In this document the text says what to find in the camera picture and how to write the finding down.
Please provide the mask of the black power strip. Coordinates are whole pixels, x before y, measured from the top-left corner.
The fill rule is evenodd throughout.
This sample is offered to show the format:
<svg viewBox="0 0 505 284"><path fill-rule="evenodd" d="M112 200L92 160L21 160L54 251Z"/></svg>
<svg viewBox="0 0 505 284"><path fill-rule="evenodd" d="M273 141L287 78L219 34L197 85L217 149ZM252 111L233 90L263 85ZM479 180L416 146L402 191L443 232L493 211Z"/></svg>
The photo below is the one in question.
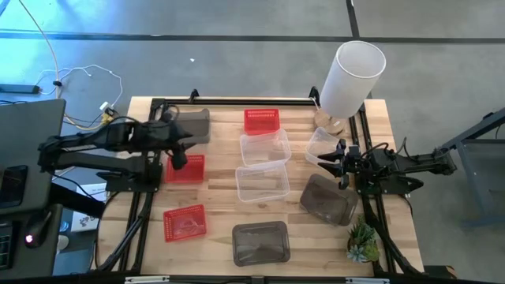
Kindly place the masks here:
<svg viewBox="0 0 505 284"><path fill-rule="evenodd" d="M0 92L17 94L38 94L40 87L34 84L0 84Z"/></svg>

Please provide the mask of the grey metal cart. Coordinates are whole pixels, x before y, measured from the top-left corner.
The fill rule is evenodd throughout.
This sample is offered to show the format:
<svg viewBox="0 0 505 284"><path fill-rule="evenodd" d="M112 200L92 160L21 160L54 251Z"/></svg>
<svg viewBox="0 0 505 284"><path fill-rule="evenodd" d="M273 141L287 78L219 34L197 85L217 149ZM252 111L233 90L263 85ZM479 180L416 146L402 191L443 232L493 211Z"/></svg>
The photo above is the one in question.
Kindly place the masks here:
<svg viewBox="0 0 505 284"><path fill-rule="evenodd" d="M442 145L458 152L477 201L479 216L465 221L466 227L505 223L505 139L482 137L499 129L505 129L505 107Z"/></svg>

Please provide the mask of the black computer mouse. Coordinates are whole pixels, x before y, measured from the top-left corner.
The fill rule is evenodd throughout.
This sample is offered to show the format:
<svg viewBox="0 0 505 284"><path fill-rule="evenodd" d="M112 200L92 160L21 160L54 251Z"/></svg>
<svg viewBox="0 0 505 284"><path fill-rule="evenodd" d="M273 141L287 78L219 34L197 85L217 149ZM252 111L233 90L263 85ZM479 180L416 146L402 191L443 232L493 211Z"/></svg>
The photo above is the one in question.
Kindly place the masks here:
<svg viewBox="0 0 505 284"><path fill-rule="evenodd" d="M24 230L24 243L27 248L35 249L45 242L51 218L52 212L48 210L37 211L29 217Z"/></svg>

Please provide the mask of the black slanted bar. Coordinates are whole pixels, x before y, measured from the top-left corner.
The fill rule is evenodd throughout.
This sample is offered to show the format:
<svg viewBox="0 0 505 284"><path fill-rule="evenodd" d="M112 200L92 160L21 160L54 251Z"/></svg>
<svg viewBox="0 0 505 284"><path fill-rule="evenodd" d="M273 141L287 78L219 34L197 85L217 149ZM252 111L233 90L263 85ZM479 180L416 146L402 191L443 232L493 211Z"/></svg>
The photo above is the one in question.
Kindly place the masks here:
<svg viewBox="0 0 505 284"><path fill-rule="evenodd" d="M61 204L67 209L78 211L94 218L100 218L105 211L105 203L93 200L66 187L52 183L50 187L50 204Z"/></svg>

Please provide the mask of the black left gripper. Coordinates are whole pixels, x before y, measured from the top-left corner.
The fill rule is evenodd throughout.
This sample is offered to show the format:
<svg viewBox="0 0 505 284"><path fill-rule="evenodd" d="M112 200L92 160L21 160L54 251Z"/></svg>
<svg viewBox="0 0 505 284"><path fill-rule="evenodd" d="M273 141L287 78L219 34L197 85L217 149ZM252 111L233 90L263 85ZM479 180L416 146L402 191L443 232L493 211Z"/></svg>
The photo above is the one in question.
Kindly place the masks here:
<svg viewBox="0 0 505 284"><path fill-rule="evenodd" d="M176 142L173 137L173 132L177 131L176 121L155 121L155 144L154 149L156 151L166 151L166 152L177 152L186 151L189 149L189 145L185 143ZM180 129L177 131L178 139L186 139L193 137L192 133Z"/></svg>

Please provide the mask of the white cylindrical lamp shade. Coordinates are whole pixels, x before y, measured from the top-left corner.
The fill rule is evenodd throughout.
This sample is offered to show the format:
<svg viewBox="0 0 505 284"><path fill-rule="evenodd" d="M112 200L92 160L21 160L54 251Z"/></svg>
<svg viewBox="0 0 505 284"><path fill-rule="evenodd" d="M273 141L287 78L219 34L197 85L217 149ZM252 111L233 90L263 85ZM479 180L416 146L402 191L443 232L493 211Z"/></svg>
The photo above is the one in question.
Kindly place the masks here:
<svg viewBox="0 0 505 284"><path fill-rule="evenodd" d="M336 51L320 93L320 107L333 118L354 116L387 66L383 51L354 40Z"/></svg>

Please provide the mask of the black keyboard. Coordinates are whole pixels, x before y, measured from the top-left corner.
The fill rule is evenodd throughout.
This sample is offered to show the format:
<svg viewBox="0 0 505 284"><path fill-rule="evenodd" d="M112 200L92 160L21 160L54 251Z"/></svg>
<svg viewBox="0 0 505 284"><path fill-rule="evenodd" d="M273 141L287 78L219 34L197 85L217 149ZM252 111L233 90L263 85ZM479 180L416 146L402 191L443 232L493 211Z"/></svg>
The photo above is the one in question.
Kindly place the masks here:
<svg viewBox="0 0 505 284"><path fill-rule="evenodd" d="M13 254L13 224L0 222L0 270L11 267Z"/></svg>

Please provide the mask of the grey desk panel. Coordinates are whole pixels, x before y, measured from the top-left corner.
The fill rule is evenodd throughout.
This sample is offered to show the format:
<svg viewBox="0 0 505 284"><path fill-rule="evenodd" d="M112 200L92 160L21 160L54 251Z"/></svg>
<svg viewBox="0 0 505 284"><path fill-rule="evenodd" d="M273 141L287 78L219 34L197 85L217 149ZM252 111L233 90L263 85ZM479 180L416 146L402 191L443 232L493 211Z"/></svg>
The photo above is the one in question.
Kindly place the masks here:
<svg viewBox="0 0 505 284"><path fill-rule="evenodd" d="M48 204L51 175L38 165L38 147L61 133L64 110L64 99L0 106L0 184L8 168L28 168L21 203L0 208L0 215L38 210Z"/></svg>

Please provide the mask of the red plastic basket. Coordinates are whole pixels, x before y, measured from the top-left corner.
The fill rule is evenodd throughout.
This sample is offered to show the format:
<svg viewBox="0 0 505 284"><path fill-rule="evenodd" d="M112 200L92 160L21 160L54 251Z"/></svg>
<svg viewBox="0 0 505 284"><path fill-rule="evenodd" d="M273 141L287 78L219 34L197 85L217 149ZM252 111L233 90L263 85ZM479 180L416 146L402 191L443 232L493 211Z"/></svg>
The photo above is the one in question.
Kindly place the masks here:
<svg viewBox="0 0 505 284"><path fill-rule="evenodd" d="M163 213L165 242L180 241L207 233L203 204L181 207Z"/></svg>
<svg viewBox="0 0 505 284"><path fill-rule="evenodd" d="M169 157L166 163L166 183L188 184L201 183L205 174L205 155L187 155L187 163L180 170L173 167L173 159Z"/></svg>
<svg viewBox="0 0 505 284"><path fill-rule="evenodd" d="M247 135L273 133L280 129L278 109L245 109L244 130Z"/></svg>

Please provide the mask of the black smartphone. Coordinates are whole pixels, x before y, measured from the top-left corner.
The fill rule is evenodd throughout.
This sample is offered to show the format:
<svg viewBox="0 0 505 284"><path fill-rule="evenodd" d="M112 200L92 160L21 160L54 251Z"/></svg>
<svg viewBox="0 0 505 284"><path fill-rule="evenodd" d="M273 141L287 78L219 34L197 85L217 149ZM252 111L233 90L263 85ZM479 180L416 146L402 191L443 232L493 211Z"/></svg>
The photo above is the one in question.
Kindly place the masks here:
<svg viewBox="0 0 505 284"><path fill-rule="evenodd" d="M16 207L21 204L27 177L26 165L5 168L0 184L0 208Z"/></svg>

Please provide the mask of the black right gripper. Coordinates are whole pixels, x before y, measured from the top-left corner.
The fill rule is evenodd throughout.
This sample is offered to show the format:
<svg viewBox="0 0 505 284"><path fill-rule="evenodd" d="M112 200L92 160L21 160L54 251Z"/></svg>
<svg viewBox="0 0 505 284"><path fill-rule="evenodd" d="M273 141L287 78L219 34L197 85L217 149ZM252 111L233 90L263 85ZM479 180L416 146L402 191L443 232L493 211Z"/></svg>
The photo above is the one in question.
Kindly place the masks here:
<svg viewBox="0 0 505 284"><path fill-rule="evenodd" d="M372 178L374 176L371 156L362 155L357 145L349 146L346 155L345 150L346 141L340 139L333 152L318 155L318 158L324 161L336 161L341 159L340 163L318 163L318 166L328 171L334 177L343 178L348 173L358 174L367 178Z"/></svg>

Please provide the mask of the clear plastic basket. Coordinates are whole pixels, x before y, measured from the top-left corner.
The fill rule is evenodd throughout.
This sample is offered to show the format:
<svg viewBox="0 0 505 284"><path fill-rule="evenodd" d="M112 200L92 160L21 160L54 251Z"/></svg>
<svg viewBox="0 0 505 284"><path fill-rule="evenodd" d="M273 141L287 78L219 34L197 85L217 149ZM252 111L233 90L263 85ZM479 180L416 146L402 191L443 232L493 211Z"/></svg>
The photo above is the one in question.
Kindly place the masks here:
<svg viewBox="0 0 505 284"><path fill-rule="evenodd" d="M329 134L324 128L318 127L309 140L305 149L305 159L314 165L325 163L325 160L319 159L319 155L335 151L339 139Z"/></svg>
<svg viewBox="0 0 505 284"><path fill-rule="evenodd" d="M261 163L235 170L238 199L244 203L282 199L290 193L285 163Z"/></svg>
<svg viewBox="0 0 505 284"><path fill-rule="evenodd" d="M256 136L241 135L239 142L245 166L285 163L292 155L287 132L284 129Z"/></svg>

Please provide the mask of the small potted succulent plant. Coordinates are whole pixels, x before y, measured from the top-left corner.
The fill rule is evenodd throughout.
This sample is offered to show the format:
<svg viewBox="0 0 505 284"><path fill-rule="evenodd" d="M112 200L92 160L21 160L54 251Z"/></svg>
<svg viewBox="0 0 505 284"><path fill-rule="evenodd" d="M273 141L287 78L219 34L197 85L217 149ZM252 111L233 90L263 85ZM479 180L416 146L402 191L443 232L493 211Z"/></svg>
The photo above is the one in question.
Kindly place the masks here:
<svg viewBox="0 0 505 284"><path fill-rule="evenodd" d="M376 262L380 251L376 242L376 231L360 215L349 231L347 257L356 263Z"/></svg>

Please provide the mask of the dark grey desk surface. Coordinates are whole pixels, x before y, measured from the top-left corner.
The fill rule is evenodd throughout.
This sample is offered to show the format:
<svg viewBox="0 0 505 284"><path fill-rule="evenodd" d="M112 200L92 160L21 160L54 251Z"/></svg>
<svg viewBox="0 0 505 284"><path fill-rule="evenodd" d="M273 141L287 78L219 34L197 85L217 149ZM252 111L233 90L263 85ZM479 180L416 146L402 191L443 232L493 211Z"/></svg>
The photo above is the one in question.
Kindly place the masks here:
<svg viewBox="0 0 505 284"><path fill-rule="evenodd" d="M11 222L13 224L12 263L9 269L0 270L0 282L52 275L62 218L62 206L55 204L46 210L52 212L52 218L48 226L46 240L38 248L27 248L24 243L24 230L27 221L37 211L17 212L0 216L0 222Z"/></svg>

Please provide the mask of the grey translucent plastic basket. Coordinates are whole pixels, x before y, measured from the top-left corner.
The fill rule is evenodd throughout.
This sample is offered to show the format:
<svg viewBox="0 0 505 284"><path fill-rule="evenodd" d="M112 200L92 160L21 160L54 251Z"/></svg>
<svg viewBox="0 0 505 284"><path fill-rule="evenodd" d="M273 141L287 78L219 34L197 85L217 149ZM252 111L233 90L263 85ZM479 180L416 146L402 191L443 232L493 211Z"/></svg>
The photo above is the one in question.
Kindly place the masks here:
<svg viewBox="0 0 505 284"><path fill-rule="evenodd" d="M234 263L239 267L290 260L289 235L283 221L236 225L232 247Z"/></svg>
<svg viewBox="0 0 505 284"><path fill-rule="evenodd" d="M338 183L320 174L312 174L299 204L303 210L332 226L348 226L358 199L355 191L339 189Z"/></svg>
<svg viewBox="0 0 505 284"><path fill-rule="evenodd" d="M203 109L197 112L181 112L178 115L177 123L187 132L191 133L191 137L180 139L180 143L184 144L208 144L210 141L210 112L208 109Z"/></svg>

